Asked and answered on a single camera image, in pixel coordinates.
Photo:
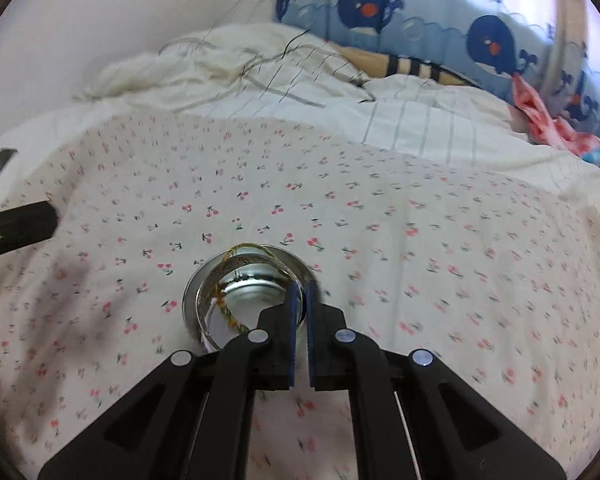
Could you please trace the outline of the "white striped duvet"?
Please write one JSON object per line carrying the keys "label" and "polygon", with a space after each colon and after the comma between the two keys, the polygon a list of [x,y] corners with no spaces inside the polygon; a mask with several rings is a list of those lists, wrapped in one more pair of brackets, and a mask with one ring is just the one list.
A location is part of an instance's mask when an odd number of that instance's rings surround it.
{"label": "white striped duvet", "polygon": [[274,23],[192,32],[111,63],[71,105],[3,133],[0,148],[40,157],[136,110],[302,122],[385,150],[499,172],[566,200],[600,203],[600,169],[532,144],[522,115],[496,96],[411,75],[372,78],[328,42]]}

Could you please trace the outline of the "cherry print bed sheet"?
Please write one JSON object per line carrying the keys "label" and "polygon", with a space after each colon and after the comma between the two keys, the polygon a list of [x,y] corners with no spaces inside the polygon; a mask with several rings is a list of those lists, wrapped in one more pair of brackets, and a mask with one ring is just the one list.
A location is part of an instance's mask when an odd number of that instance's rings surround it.
{"label": "cherry print bed sheet", "polygon": [[382,348],[430,349],[575,477],[600,448],[600,170],[371,148],[272,118],[134,113],[8,134],[0,208],[52,240],[0,258],[0,442],[29,477],[171,352],[233,246],[285,249]]}

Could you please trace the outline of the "round silver metal tin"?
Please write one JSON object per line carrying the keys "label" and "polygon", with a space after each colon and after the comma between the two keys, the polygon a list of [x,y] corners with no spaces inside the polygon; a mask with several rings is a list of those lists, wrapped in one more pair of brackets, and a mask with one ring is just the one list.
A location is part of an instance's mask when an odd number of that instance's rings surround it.
{"label": "round silver metal tin", "polygon": [[271,245],[240,244],[201,263],[182,300],[183,320],[196,351],[222,349],[255,328],[262,310],[282,304],[289,285],[297,285],[303,294],[313,280],[300,258]]}

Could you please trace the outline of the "pink crumpled cloth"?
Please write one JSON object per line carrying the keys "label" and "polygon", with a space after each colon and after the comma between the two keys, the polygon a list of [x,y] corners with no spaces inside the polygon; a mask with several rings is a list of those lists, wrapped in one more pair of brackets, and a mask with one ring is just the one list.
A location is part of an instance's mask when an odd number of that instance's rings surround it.
{"label": "pink crumpled cloth", "polygon": [[600,138],[594,134],[577,132],[564,118],[550,116],[539,93],[519,75],[513,76],[512,96],[515,106],[528,120],[535,143],[577,156],[600,148]]}

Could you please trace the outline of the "blue whale print curtain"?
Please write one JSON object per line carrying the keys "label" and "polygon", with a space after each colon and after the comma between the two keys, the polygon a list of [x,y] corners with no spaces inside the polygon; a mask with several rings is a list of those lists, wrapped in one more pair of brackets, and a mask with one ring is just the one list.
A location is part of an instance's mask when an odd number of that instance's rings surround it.
{"label": "blue whale print curtain", "polygon": [[345,47],[437,65],[503,100],[522,78],[550,114],[600,138],[593,0],[276,0],[275,16]]}

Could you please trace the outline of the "striped tan pillow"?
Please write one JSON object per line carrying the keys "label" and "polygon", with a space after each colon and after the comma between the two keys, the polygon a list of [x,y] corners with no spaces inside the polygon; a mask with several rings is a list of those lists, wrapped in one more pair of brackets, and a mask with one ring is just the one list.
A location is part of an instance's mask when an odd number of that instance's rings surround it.
{"label": "striped tan pillow", "polygon": [[430,79],[444,86],[466,86],[478,88],[478,84],[439,64],[419,58],[406,58],[328,43],[358,70],[372,78],[387,78],[393,75],[411,75]]}

